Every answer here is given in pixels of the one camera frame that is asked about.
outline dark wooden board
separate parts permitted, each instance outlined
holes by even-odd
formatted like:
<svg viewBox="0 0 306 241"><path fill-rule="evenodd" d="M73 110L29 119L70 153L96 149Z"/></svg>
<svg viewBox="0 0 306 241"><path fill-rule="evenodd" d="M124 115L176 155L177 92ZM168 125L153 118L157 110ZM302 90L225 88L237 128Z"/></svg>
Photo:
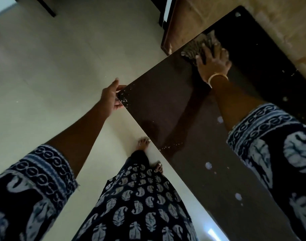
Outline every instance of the dark wooden board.
<svg viewBox="0 0 306 241"><path fill-rule="evenodd" d="M230 52L230 80L306 122L306 80L252 16L237 7L204 33L213 29ZM227 146L212 92L181 50L119 99L231 241L297 240L267 190Z"/></svg>

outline gold bangle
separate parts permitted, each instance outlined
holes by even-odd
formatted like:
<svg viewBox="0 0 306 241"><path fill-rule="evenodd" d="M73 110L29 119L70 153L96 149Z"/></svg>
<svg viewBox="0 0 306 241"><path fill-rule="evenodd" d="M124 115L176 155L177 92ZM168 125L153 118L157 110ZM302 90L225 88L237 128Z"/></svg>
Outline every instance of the gold bangle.
<svg viewBox="0 0 306 241"><path fill-rule="evenodd" d="M211 79L217 75L220 75L222 77L225 77L227 80L229 80L229 78L222 72L216 72L215 74L211 75L211 77L209 77L209 79L207 80L207 84L210 85L210 87L212 88L210 82L211 82Z"/></svg>

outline foot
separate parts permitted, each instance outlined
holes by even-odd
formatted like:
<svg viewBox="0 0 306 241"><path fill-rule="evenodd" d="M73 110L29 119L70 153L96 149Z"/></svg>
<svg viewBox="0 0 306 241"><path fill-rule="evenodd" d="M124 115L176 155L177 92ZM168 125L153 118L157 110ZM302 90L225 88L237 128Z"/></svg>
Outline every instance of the foot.
<svg viewBox="0 0 306 241"><path fill-rule="evenodd" d="M136 150L143 150L145 152L150 142L151 141L148 137L140 138Z"/></svg>
<svg viewBox="0 0 306 241"><path fill-rule="evenodd" d="M163 174L163 166L162 166L161 162L159 162L159 163L156 165L156 168L155 168L154 171L155 171L156 173L157 173L157 172L160 172L160 173Z"/></svg>

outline hand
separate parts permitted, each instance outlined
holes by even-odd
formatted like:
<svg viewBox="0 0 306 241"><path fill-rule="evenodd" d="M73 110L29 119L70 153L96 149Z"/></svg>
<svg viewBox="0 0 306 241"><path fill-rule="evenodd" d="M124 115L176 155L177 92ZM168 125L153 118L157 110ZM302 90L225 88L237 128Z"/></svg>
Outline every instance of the hand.
<svg viewBox="0 0 306 241"><path fill-rule="evenodd" d="M203 64L201 56L196 56L196 64L198 71L204 82L207 83L208 79L215 73L223 73L227 75L231 68L231 61L229 60L229 53L226 49L222 48L219 43L214 45L214 57L210 49L203 43L202 48L206 57L206 64Z"/></svg>
<svg viewBox="0 0 306 241"><path fill-rule="evenodd" d="M107 117L111 115L112 111L123 107L122 103L117 99L117 92L125 87L126 85L119 85L119 80L116 78L110 86L102 90L99 104L102 106L101 111Z"/></svg>

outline beige tiled floor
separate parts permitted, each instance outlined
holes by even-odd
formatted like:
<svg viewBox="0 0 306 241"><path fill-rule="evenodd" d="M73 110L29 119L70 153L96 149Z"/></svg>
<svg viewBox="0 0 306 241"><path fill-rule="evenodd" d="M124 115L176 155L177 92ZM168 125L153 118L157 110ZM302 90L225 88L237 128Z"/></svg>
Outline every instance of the beige tiled floor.
<svg viewBox="0 0 306 241"><path fill-rule="evenodd" d="M52 18L36 2L21 2L0 15L0 172L81 117L102 88L119 77L128 84L166 56L163 30L150 0L60 0ZM68 241L145 135L126 109L105 123L72 195L44 240ZM181 195L200 240L212 228L204 208L154 145Z"/></svg>

